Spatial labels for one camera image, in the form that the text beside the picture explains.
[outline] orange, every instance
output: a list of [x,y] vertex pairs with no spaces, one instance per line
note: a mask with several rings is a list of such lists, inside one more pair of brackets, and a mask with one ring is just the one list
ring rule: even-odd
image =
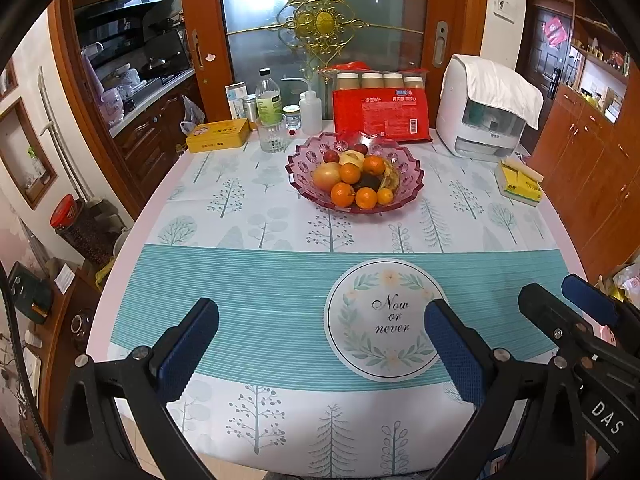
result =
[[377,203],[378,195],[370,187],[361,187],[356,193],[356,204],[362,209],[373,209]]
[[347,184],[355,184],[360,180],[361,174],[360,168],[350,162],[340,166],[340,178]]
[[372,175],[382,175],[385,173],[385,161],[377,155],[366,156],[362,170]]
[[381,187],[378,190],[378,203],[380,205],[391,204],[394,200],[394,192],[387,187]]
[[338,207],[349,207],[355,198],[356,193],[349,184],[338,182],[331,188],[331,202]]

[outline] screw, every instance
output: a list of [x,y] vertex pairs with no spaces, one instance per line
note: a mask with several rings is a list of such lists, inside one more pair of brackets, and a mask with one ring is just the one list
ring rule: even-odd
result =
[[504,348],[496,348],[494,350],[494,357],[498,359],[498,361],[506,362],[509,359],[511,359],[511,354],[509,353],[508,350],[505,350]]
[[85,364],[89,362],[89,356],[86,354],[79,355],[76,357],[75,363],[78,368],[82,368]]
[[554,357],[554,364],[560,368],[561,370],[563,370],[564,368],[566,368],[566,359],[564,357],[560,357],[559,355],[557,355],[556,357]]
[[144,359],[149,355],[149,347],[148,346],[138,346],[131,351],[131,356],[136,360],[140,361],[140,359]]

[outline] blue gripper pad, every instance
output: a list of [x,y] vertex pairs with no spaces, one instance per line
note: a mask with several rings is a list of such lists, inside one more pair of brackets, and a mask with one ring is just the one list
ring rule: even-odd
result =
[[479,407],[486,396],[486,368],[465,341],[473,333],[488,352],[480,336],[465,327],[444,300],[433,300],[424,311],[424,329],[438,352],[462,400]]
[[579,276],[569,274],[562,280],[562,294],[601,325],[614,327],[618,324],[616,300],[592,287]]
[[163,404],[178,400],[213,336],[220,314],[215,302],[200,298],[178,326],[167,329],[154,345],[149,371]]

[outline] dining table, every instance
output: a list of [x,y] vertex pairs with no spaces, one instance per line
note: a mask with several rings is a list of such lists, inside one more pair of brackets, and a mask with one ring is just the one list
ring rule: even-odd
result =
[[519,312],[519,291],[537,282],[562,298],[562,279],[584,271],[546,197],[533,207],[501,195],[495,163],[453,156],[431,136],[405,144],[424,187],[375,214],[300,195],[286,165],[304,136],[279,153],[255,133],[240,148],[184,153],[114,263],[88,353],[153,346],[209,298],[220,327],[167,405],[194,450],[305,477],[433,468],[474,406],[424,333],[428,301],[445,298],[490,347],[547,362],[556,347]]

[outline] white towel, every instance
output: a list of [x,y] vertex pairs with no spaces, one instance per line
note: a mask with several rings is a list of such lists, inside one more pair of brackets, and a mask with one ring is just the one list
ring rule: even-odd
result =
[[[532,128],[538,129],[538,117],[544,103],[540,90],[517,72],[494,61],[478,56],[454,54],[449,66],[456,62],[455,59],[465,67],[466,92],[469,99],[482,105],[507,110],[523,118]],[[445,72],[442,80],[443,90],[446,78]]]

